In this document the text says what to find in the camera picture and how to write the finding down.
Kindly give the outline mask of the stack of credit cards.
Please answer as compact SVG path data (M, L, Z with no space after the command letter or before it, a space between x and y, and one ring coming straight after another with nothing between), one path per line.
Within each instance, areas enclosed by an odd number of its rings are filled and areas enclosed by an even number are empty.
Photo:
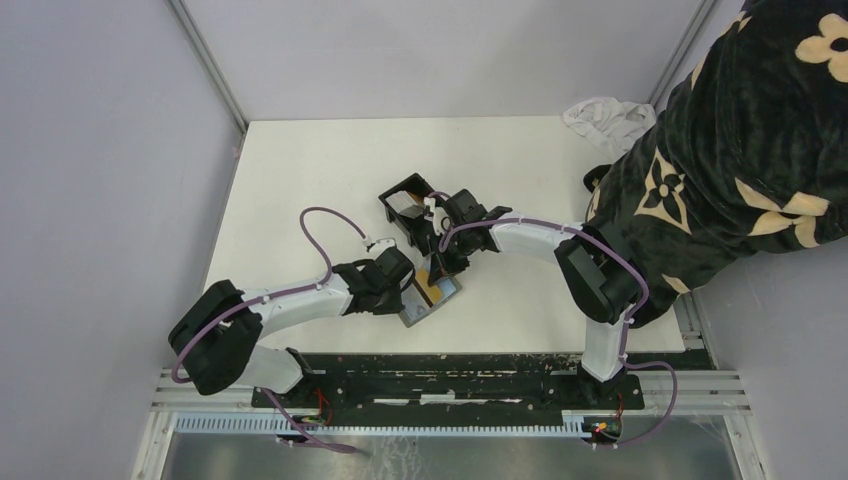
M406 190L398 190L386 197L388 207L398 215L417 218L424 212L424 201L420 196Z

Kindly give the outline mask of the black plastic card box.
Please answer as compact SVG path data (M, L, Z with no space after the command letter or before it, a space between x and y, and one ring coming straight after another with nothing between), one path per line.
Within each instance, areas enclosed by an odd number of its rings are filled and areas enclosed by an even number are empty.
M424 257L442 253L441 238L453 226L446 209L448 198L444 192L435 191L418 173L378 196L387 220L395 223L409 245Z

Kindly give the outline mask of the grey leather card holder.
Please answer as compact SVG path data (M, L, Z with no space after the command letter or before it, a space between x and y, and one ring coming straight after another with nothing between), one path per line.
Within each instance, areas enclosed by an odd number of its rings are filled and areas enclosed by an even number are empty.
M398 316L407 328L420 323L462 290L461 284L451 277L429 285L429 274L426 268L417 269L410 285L401 291L403 309Z

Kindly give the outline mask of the gold credit card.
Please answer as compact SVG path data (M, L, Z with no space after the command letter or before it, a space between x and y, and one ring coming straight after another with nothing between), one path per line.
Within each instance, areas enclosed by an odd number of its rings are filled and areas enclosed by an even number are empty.
M430 285L429 272L426 269L418 269L415 271L414 286L421 295L424 302L433 307L439 304L445 297L444 291L438 285Z

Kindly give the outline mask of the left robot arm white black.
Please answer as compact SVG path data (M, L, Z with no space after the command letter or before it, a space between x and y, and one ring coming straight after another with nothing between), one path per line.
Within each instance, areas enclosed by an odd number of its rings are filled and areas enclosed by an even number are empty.
M178 366L172 378L214 395L233 385L269 389L291 406L307 404L314 379L297 353L262 347L272 333L312 320L403 308L413 262L391 246L374 259L330 267L327 275L278 290L242 290L228 280L209 287L168 335Z

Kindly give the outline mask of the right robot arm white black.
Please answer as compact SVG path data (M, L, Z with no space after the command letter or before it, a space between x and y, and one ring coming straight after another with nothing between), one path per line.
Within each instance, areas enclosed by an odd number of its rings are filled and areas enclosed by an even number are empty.
M559 224L508 207L487 210L462 190L433 192L424 200L433 228L436 257L467 259L478 251L519 254L557 266L587 326L577 392L591 408L602 408L618 393L625 372L626 336L649 287L635 255L612 224L592 219Z

